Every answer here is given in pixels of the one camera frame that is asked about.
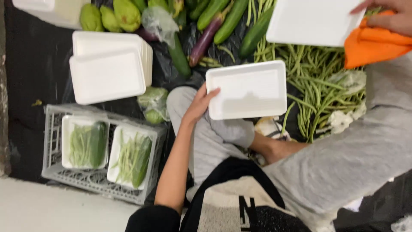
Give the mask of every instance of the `gray plastic crate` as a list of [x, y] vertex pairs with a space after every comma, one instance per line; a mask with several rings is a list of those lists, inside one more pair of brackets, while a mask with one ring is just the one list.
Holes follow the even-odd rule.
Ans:
[[[133, 126], [148, 131], [153, 140], [152, 152], [143, 190], [132, 190], [107, 180], [108, 166], [100, 170], [66, 169], [61, 165], [61, 123], [63, 116], [71, 114], [91, 116], [97, 120], [110, 123], [109, 151], [112, 146], [113, 133], [117, 125]], [[106, 112], [91, 106], [77, 104], [47, 105], [46, 126], [44, 130], [44, 158], [42, 176], [67, 185], [89, 190], [105, 196], [143, 205], [147, 195], [156, 186], [160, 155], [166, 139], [167, 127], [151, 125], [146, 121]]]

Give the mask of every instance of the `black plastic sheet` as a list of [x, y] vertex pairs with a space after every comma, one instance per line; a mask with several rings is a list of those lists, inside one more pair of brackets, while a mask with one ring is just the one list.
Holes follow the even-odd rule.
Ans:
[[[111, 5], [112, 0], [96, 0], [98, 5]], [[6, 21], [6, 69], [9, 97], [9, 142], [11, 151], [12, 177], [47, 183], [41, 178], [44, 138], [44, 105], [75, 102], [70, 76], [69, 58], [73, 55], [73, 30], [58, 28], [17, 10], [11, 0], [5, 0]], [[237, 58], [237, 50], [247, 28], [246, 13], [233, 35], [222, 45], [233, 52], [236, 64], [245, 60]], [[180, 33], [180, 40], [186, 54], [190, 53], [200, 33], [196, 24], [190, 23]], [[153, 86], [172, 90], [178, 86], [200, 87], [206, 68], [193, 69], [191, 78], [180, 76], [173, 67], [166, 45], [150, 43], [154, 50]], [[224, 66], [234, 65], [230, 56], [215, 45], [208, 50], [209, 57]], [[298, 92], [288, 85], [288, 93]], [[32, 106], [36, 100], [42, 106]], [[143, 118], [136, 98], [126, 98], [96, 104], [97, 107], [118, 114]], [[297, 129], [297, 109], [288, 117], [286, 129], [292, 137], [300, 138]], [[174, 142], [174, 131], [168, 123], [169, 135], [162, 152], [161, 167]], [[412, 213], [412, 172], [387, 183], [373, 196], [366, 197], [359, 213], [342, 209], [335, 221], [337, 231], [390, 231], [390, 223]], [[147, 203], [153, 202], [154, 192]]]

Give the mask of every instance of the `person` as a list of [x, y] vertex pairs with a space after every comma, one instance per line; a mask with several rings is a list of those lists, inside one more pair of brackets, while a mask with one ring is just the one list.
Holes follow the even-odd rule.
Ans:
[[[370, 6], [396, 14], [371, 17], [369, 26], [412, 36], [412, 1], [367, 0], [352, 13]], [[136, 211], [126, 231], [334, 231], [341, 207], [412, 168], [412, 53], [366, 72], [367, 113], [311, 145], [265, 137], [249, 121], [211, 120], [219, 89], [176, 88], [167, 99], [176, 140], [154, 205]], [[236, 145], [269, 165], [258, 167]], [[195, 186], [186, 193], [188, 167]]]

